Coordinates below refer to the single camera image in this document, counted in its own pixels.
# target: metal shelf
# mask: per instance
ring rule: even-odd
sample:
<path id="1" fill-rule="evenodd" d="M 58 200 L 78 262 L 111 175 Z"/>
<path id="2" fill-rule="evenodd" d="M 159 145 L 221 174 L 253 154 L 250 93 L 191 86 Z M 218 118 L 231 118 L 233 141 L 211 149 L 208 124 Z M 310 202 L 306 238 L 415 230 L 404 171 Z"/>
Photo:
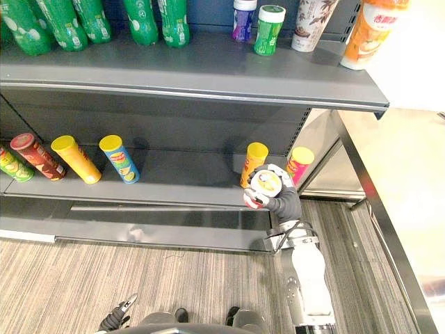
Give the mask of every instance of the metal shelf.
<path id="1" fill-rule="evenodd" d="M 98 183 L 86 184 L 72 170 L 57 182 L 36 173 L 27 182 L 12 182 L 4 195 L 248 209 L 238 185 L 244 154 L 131 150 L 141 178 L 135 184 L 125 184 L 99 148 L 86 151 L 103 170 Z M 285 157 L 269 156 L 267 162 L 284 166 Z"/>
<path id="2" fill-rule="evenodd" d="M 384 112 L 389 103 L 368 73 L 339 65 L 343 48 L 323 40 L 306 54 L 283 39 L 274 56 L 264 57 L 228 34 L 196 33 L 189 46 L 172 49 L 162 41 L 137 45 L 123 31 L 112 42 L 81 52 L 58 48 L 30 57 L 9 46 L 1 52 L 0 78 L 3 90 L 83 90 Z"/>

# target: green container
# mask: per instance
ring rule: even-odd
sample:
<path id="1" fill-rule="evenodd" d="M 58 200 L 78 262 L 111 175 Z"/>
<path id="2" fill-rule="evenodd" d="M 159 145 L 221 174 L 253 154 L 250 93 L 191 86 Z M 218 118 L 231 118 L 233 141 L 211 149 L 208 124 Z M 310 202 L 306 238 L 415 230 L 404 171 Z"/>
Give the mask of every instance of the green container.
<path id="1" fill-rule="evenodd" d="M 262 56 L 271 56 L 277 47 L 277 37 L 283 25 L 286 9 L 275 5 L 259 8 L 258 33 L 254 50 Z"/>
<path id="2" fill-rule="evenodd" d="M 158 0 L 162 34 L 169 47 L 184 47 L 190 42 L 186 0 Z"/>
<path id="3" fill-rule="evenodd" d="M 57 43 L 65 51 L 81 51 L 88 46 L 71 0 L 37 0 L 37 3 L 51 24 Z"/>
<path id="4" fill-rule="evenodd" d="M 72 0 L 81 18 L 82 27 L 95 44 L 111 40 L 111 27 L 105 17 L 101 0 Z"/>
<path id="5" fill-rule="evenodd" d="M 6 44 L 9 43 L 13 40 L 13 35 L 11 33 L 11 30 L 9 30 L 8 26 L 6 25 L 6 23 L 1 20 L 1 28 L 0 28 L 0 32 L 1 32 L 1 44 Z"/>
<path id="6" fill-rule="evenodd" d="M 43 15 L 42 10 L 40 9 L 39 5 L 35 0 L 28 0 L 29 5 L 31 6 L 31 9 L 33 10 L 33 13 L 35 15 L 35 18 L 39 22 L 39 25 L 44 29 L 49 38 L 51 39 L 51 42 L 56 42 L 56 38 L 54 37 L 54 32 L 52 26 L 48 23 L 47 18 L 45 15 Z"/>
<path id="7" fill-rule="evenodd" d="M 34 175 L 34 170 L 26 167 L 3 146 L 0 146 L 0 169 L 18 182 L 25 182 Z"/>
<path id="8" fill-rule="evenodd" d="M 29 55 L 51 51 L 51 40 L 39 25 L 28 0 L 1 0 L 1 18 L 20 48 Z"/>
<path id="9" fill-rule="evenodd" d="M 142 45 L 156 43 L 159 33 L 154 21 L 152 0 L 124 0 L 124 5 L 134 41 Z"/>

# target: pink chip can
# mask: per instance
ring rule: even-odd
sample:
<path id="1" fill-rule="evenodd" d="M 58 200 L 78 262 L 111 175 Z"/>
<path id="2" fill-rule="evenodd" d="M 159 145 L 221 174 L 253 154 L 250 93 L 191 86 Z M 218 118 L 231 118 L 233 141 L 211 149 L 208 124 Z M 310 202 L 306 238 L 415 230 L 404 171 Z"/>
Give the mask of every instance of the pink chip can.
<path id="1" fill-rule="evenodd" d="M 307 167 L 314 162 L 314 159 L 314 153 L 309 148 L 298 146 L 292 150 L 292 154 L 287 161 L 286 171 L 295 185 L 297 185 Z"/>

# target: green soda bottle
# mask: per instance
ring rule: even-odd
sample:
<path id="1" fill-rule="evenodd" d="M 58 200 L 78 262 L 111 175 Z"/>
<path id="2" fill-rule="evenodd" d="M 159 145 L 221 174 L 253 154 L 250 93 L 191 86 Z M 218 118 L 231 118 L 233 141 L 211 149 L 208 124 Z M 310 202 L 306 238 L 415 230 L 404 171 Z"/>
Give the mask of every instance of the green soda bottle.
<path id="1" fill-rule="evenodd" d="M 36 56 L 51 51 L 51 40 L 39 25 L 28 0 L 1 0 L 1 18 L 25 53 Z"/>
<path id="2" fill-rule="evenodd" d="M 156 43 L 159 33 L 154 21 L 152 0 L 124 0 L 124 5 L 134 41 L 142 45 Z"/>
<path id="3" fill-rule="evenodd" d="M 77 22 L 71 0 L 37 0 L 51 24 L 57 43 L 65 51 L 81 51 L 88 45 L 85 31 Z"/>
<path id="4" fill-rule="evenodd" d="M 186 0 L 158 0 L 162 34 L 169 47 L 184 47 L 190 42 Z"/>
<path id="5" fill-rule="evenodd" d="M 54 37 L 53 28 L 50 24 L 48 24 L 47 18 L 43 15 L 43 12 L 40 9 L 37 2 L 35 2 L 35 0 L 28 0 L 28 1 L 29 1 L 29 5 L 31 6 L 31 9 L 33 10 L 35 18 L 39 22 L 39 25 L 42 27 L 42 29 L 44 29 L 47 32 L 51 42 L 56 42 L 56 38 Z"/>
<path id="6" fill-rule="evenodd" d="M 8 26 L 6 25 L 6 23 L 3 20 L 1 20 L 0 32 L 1 32 L 1 37 L 0 37 L 1 45 L 8 44 L 9 42 L 11 42 L 13 40 L 14 37 L 11 33 L 11 30 L 9 30 Z"/>
<path id="7" fill-rule="evenodd" d="M 81 18 L 83 29 L 93 43 L 111 40 L 111 27 L 105 17 L 101 0 L 72 0 L 74 9 Z"/>

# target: gray carpet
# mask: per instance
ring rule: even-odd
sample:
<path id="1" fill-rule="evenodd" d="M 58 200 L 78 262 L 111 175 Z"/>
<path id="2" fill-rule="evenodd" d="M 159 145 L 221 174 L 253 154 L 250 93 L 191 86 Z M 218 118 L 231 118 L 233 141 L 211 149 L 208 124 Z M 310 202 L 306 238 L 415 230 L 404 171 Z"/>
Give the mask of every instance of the gray carpet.
<path id="1" fill-rule="evenodd" d="M 322 239 L 338 332 L 415 333 L 366 209 L 306 200 L 303 211 Z M 271 333 L 294 333 L 278 257 L 5 239 L 0 251 L 0 333 L 93 333 L 134 292 L 131 324 L 179 307 L 221 324 L 237 305 L 260 312 Z"/>

